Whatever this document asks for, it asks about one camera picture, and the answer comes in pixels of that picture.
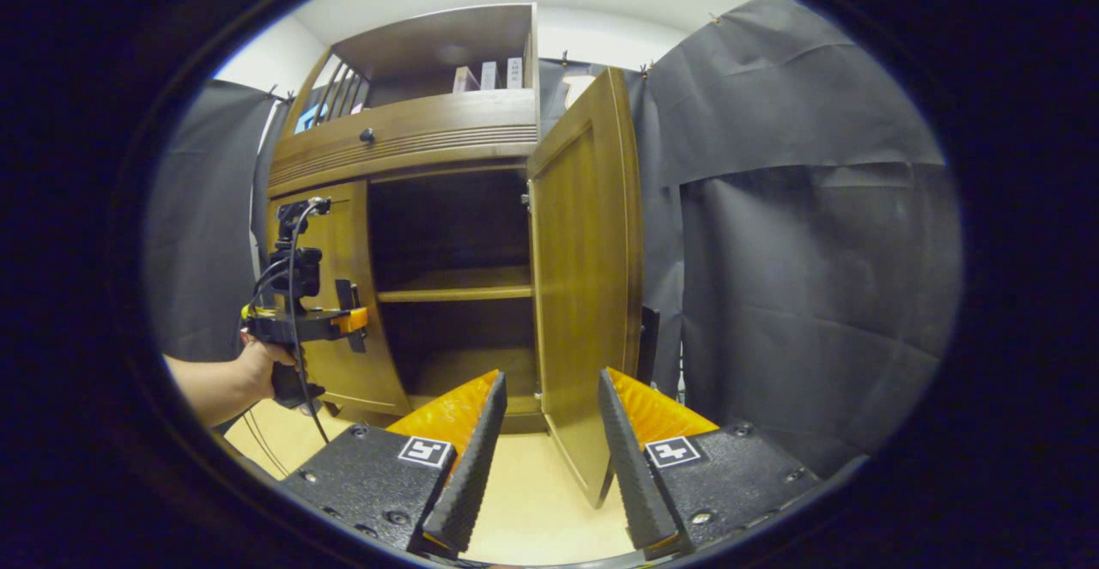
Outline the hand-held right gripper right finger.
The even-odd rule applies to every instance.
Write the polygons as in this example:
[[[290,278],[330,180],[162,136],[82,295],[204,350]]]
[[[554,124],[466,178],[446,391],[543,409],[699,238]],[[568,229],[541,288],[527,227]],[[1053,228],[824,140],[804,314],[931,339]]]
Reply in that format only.
[[[606,368],[599,408],[610,464],[642,553],[700,553],[773,522],[821,484],[750,423],[720,427]]]

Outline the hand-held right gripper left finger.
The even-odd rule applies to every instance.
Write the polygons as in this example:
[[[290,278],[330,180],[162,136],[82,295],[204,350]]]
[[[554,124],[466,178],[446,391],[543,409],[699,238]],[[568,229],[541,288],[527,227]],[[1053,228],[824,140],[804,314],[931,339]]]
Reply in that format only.
[[[506,411],[506,373],[488,371],[388,427],[349,426],[280,487],[402,553],[466,553]]]

